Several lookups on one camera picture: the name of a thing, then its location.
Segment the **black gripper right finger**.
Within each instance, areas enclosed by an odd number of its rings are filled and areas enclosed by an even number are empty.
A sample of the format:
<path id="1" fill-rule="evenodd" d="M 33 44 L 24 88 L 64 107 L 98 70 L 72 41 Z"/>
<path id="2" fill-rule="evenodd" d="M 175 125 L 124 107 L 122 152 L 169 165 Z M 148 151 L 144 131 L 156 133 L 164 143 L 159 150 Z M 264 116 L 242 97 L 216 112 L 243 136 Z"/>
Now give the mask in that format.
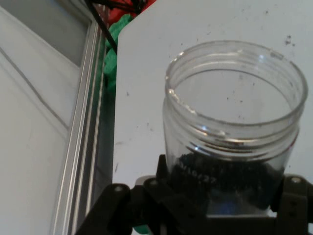
<path id="1" fill-rule="evenodd" d="M 276 212 L 275 235 L 308 235 L 313 222 L 313 185 L 298 175 L 286 175 L 271 204 Z"/>

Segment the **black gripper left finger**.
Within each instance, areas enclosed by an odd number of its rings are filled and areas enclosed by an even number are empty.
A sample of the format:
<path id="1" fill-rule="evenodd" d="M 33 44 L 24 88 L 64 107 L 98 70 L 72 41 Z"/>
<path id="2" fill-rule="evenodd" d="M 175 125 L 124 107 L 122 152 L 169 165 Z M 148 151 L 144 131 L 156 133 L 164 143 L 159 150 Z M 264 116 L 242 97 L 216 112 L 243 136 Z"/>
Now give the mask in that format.
<path id="1" fill-rule="evenodd" d="M 146 225 L 155 235 L 205 235 L 207 219 L 181 194 L 167 185 L 165 155 L 160 155 L 156 176 L 129 188 L 110 184 L 100 194 L 77 235 L 130 235 Z"/>

